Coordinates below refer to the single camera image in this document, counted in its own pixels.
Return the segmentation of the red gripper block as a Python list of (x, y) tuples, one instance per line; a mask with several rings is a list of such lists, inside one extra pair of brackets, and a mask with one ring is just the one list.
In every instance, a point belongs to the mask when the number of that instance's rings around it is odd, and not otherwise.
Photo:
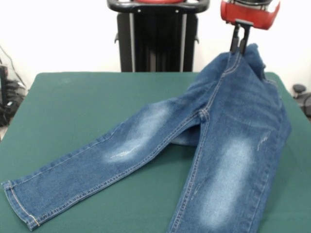
[[(257, 29), (270, 29), (279, 12), (279, 9), (279, 0), (221, 1), (220, 11), (222, 20), (226, 23), (235, 24), (230, 45), (230, 52), (239, 51), (240, 54), (244, 54), (247, 47), (251, 25)], [(241, 41), (239, 38), (240, 27), (244, 29), (244, 36)]]

